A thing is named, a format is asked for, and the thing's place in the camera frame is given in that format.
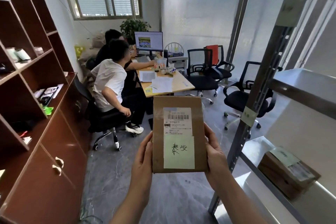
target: man in white t-shirt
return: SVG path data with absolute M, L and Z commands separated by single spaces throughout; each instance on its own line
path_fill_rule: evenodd
M 109 43 L 111 59 L 103 60 L 91 70 L 96 77 L 93 86 L 93 96 L 97 107 L 102 112 L 121 112 L 131 121 L 126 123 L 126 130 L 140 134 L 143 128 L 140 127 L 145 115 L 146 97 L 142 88 L 135 88 L 127 95 L 121 95 L 124 88 L 124 81 L 127 73 L 124 69 L 129 63 L 131 56 L 129 45 L 126 41 L 113 39 Z

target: red towel on chair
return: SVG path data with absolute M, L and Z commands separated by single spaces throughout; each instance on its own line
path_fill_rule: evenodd
M 219 62 L 218 45 L 207 45 L 206 48 L 212 50 L 212 65 L 217 65 Z

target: monitor screen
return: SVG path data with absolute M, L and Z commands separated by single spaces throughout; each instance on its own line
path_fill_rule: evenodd
M 162 32 L 134 32 L 138 50 L 163 52 Z

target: wooden desk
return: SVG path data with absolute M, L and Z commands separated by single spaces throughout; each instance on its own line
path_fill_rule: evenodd
M 136 72 L 139 78 L 140 78 L 140 71 L 152 71 L 152 68 L 147 67 L 144 69 L 137 70 Z M 168 75 L 162 75 L 161 72 L 158 72 L 157 76 L 168 76 Z M 192 90 L 195 88 L 182 74 L 180 74 L 179 71 L 176 71 L 174 73 L 173 83 L 172 83 L 172 86 L 173 86 L 172 92 L 152 93 L 152 87 L 149 87 L 149 85 L 151 84 L 152 84 L 151 82 L 141 82 L 141 86 L 147 98 L 150 98 L 153 96 L 159 96 L 159 95 L 167 95 L 170 93 L 175 93 L 175 92 L 184 91 L 184 90 Z

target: window frame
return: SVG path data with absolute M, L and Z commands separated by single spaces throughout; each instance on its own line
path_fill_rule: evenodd
M 107 16 L 83 16 L 82 12 L 80 10 L 80 5 L 78 0 L 75 0 L 77 7 L 78 7 L 78 11 L 80 16 L 77 17 L 75 15 L 74 9 L 73 9 L 73 4 L 71 2 L 71 0 L 67 0 L 68 1 L 68 5 L 70 8 L 70 12 L 71 15 L 73 17 L 73 20 L 75 21 L 87 21 L 87 20 L 118 20 L 118 19 L 133 19 L 134 17 L 136 19 L 142 19 L 142 4 L 141 4 L 141 0 L 138 0 L 138 9 L 139 9 L 139 15 L 107 15 Z M 112 7 L 113 7 L 113 12 L 115 14 L 115 9 L 114 9 L 114 1 L 112 1 Z M 108 8 L 108 0 L 105 0 L 105 5 L 106 5 L 106 9 L 107 9 L 107 13 L 109 13 L 109 8 Z M 134 6 L 134 2 L 132 2 L 132 0 L 130 0 L 131 3 L 131 10 L 132 13 L 133 11 L 135 11 L 135 6 Z

